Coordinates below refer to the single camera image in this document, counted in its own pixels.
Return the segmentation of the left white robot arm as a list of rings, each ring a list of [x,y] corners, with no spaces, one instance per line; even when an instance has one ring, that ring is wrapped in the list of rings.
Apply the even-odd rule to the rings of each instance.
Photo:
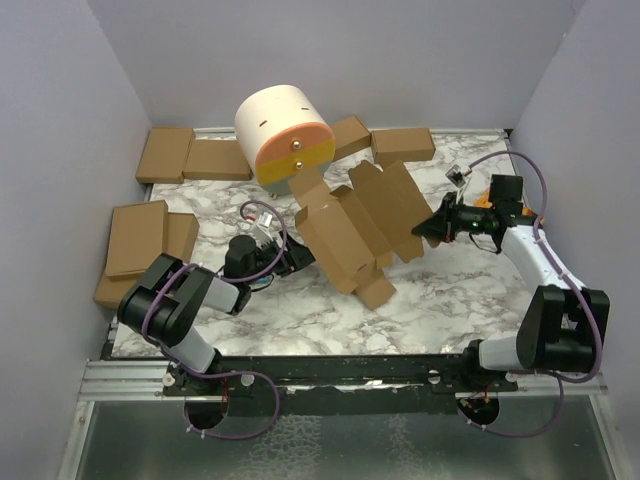
[[[233,237],[221,274],[162,254],[124,295],[116,317],[180,364],[195,392],[210,394],[220,385],[221,355],[194,326],[200,308],[237,315],[256,281],[286,277],[314,262],[309,248],[285,234],[263,246],[249,235]]]

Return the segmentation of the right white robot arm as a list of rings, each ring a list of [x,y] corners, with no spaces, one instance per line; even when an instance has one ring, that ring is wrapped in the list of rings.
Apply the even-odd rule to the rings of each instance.
[[[549,372],[569,383],[592,379],[600,368],[610,300],[570,273],[549,246],[541,222],[523,212],[523,180],[491,178],[489,207],[467,205],[447,193],[436,212],[412,232],[450,243],[461,233],[487,235],[516,267],[532,293],[516,335],[469,344],[459,367],[461,383],[481,391],[500,372]]]

